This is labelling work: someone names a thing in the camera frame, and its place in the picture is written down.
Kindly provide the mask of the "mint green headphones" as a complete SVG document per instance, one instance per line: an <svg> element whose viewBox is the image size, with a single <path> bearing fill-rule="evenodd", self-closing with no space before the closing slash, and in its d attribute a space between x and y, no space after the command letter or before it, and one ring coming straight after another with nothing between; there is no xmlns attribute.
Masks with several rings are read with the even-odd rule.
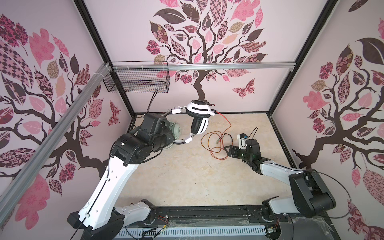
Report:
<svg viewBox="0 0 384 240"><path fill-rule="evenodd" d="M170 123L170 131L172 132L174 138L176 140L180 139L180 136L182 134L182 128L181 125L178 123Z"/></svg>

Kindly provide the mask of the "white black headphones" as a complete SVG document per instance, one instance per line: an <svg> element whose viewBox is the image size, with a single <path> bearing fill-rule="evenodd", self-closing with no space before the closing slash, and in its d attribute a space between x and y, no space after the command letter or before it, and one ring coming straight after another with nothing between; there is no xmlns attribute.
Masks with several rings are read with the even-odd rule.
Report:
<svg viewBox="0 0 384 240"><path fill-rule="evenodd" d="M204 133L208 128L209 118L215 116L218 113L216 110L213 110L207 102L201 100L192 100L187 106L169 110L163 116L166 117L168 115L179 114L182 112L182 110L186 110L186 114L193 118L191 133L185 139L174 140L174 145L188 144L193 140L194 136Z"/></svg>

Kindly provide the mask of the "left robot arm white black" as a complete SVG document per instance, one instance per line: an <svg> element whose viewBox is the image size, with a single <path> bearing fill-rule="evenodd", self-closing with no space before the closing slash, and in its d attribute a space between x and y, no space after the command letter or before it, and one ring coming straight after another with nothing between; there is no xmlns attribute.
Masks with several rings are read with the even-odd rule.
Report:
<svg viewBox="0 0 384 240"><path fill-rule="evenodd" d="M140 126L116 140L107 169L92 196L81 210L71 213L67 219L75 230L83 230L83 240L112 240L130 224L152 221L154 206L147 200L127 207L115 204L138 166L174 139L167 118L148 113Z"/></svg>

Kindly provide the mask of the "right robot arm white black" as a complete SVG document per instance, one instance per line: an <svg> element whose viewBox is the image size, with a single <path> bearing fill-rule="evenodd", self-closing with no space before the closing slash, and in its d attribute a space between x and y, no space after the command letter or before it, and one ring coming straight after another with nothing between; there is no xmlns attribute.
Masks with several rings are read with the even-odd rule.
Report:
<svg viewBox="0 0 384 240"><path fill-rule="evenodd" d="M312 218L336 207L336 200L317 171L304 171L274 163L262 156L257 140L224 147L227 155L240 159L259 175L278 180L291 188L290 197L273 197L262 203L262 216L272 220L279 214L300 214Z"/></svg>

